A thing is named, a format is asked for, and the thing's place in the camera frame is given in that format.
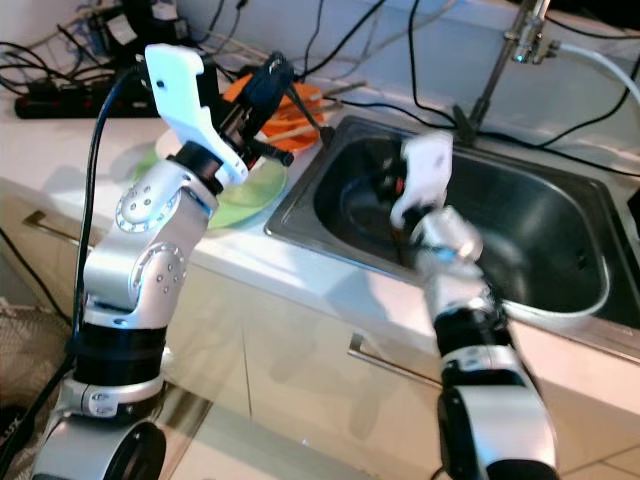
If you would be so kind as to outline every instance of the faucet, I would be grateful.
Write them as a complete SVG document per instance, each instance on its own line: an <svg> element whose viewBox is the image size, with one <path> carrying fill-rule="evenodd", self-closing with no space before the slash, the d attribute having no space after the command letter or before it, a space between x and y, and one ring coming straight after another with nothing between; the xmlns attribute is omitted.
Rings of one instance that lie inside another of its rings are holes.
<svg viewBox="0 0 640 480"><path fill-rule="evenodd" d="M453 115L458 124L458 142L472 146L491 105L491 97L502 76L507 60L516 63L539 64L547 56L549 45L543 41L542 29L551 0L522 0L513 25L504 33L504 43L498 55L482 95L476 100L467 117L458 105L453 106Z"/></svg>

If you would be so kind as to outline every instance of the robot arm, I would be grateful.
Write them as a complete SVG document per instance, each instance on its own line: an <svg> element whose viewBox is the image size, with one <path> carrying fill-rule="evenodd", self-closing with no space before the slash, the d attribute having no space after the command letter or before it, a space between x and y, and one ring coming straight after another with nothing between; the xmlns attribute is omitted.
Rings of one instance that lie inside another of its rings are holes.
<svg viewBox="0 0 640 480"><path fill-rule="evenodd" d="M254 139L293 81L281 54L231 104L195 51L152 45L144 60L158 112L183 146L122 196L111 231L87 259L86 306L70 344L76 365L62 382L34 479L158 478L165 440L147 417L161 401L165 335L189 256L216 195L241 184L263 153L292 160Z"/></svg>
<svg viewBox="0 0 640 480"><path fill-rule="evenodd" d="M557 480L553 426L499 299L476 265L481 237L453 207L442 207L452 152L445 136L404 145L406 188L394 206L419 247L415 267L442 357L443 466L454 480ZM412 191L412 185L428 182L436 186L429 195Z"/></svg>

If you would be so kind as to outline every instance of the cabinet handle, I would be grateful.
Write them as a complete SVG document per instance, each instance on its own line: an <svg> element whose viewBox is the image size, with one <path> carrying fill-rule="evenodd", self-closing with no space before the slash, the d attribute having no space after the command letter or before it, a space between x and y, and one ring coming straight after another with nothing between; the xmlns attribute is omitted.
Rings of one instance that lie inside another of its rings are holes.
<svg viewBox="0 0 640 480"><path fill-rule="evenodd" d="M375 365L376 367L380 367L391 373L400 375L401 377L413 380L414 382L422 383L423 385L428 385L437 389L442 389L442 383L434 380L433 378L429 378L425 375L414 372L413 370L409 370L395 363L382 360L381 358L374 357L373 355L362 351L362 344L364 343L364 341L365 338L362 335L360 335L359 333L354 333L351 337L351 343L349 344L349 350L347 350L347 354L353 358L358 358L364 362L370 363L371 365Z"/></svg>
<svg viewBox="0 0 640 480"><path fill-rule="evenodd" d="M52 237L56 237L61 240L64 240L65 242L70 243L71 245L75 245L76 247L80 246L80 240L78 240L77 238L73 237L72 235L69 235L66 232L63 232L62 230L48 227L47 225L42 223L43 220L46 218L47 218L46 213L44 213L42 210L36 210L27 218L25 218L22 221L22 224L26 225L27 227L31 227L41 232L44 232L47 235L51 235ZM89 245L88 249L93 250L93 245Z"/></svg>

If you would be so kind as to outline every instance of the stainless steel sink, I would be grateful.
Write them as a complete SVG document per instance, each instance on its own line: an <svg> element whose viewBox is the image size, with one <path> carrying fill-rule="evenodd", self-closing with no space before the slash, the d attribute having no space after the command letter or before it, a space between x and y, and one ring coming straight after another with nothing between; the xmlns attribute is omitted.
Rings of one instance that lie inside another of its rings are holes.
<svg viewBox="0 0 640 480"><path fill-rule="evenodd" d="M411 249L391 236L391 204L368 181L411 134L343 120L267 232L415 282ZM480 265L511 317L640 359L639 270L602 183L457 149L447 203L482 233Z"/></svg>

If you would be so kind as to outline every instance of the orange object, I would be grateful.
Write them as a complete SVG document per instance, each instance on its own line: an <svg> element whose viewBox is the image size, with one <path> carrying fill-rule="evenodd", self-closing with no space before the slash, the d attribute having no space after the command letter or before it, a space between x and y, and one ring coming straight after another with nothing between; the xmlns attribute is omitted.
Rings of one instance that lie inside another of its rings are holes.
<svg viewBox="0 0 640 480"><path fill-rule="evenodd" d="M234 83L232 83L227 91L224 93L223 97L225 100L232 102L238 96L240 91L247 84L251 75L245 75L244 77L238 79ZM322 105L322 99L308 101L308 99L315 94L322 95L322 91L318 87L314 87L313 85L307 85L304 83L294 83L295 89L300 95L300 98L308 108L319 107ZM313 115L313 118L316 119L318 123L323 123L325 118L322 113L317 113ZM291 100L288 97L283 97L280 102L280 106L278 111L271 117L269 121L262 127L262 132L270 137L272 135L279 135L281 133L285 133L291 130L295 130L300 127L304 127L309 125L309 122L306 118L295 108L291 107ZM295 152L297 150L302 150L304 148L308 148L313 145L318 140L318 132L313 131L310 133L296 135L295 137L286 138L284 140L279 140L274 143L274 145L283 150L287 150L289 152Z"/></svg>

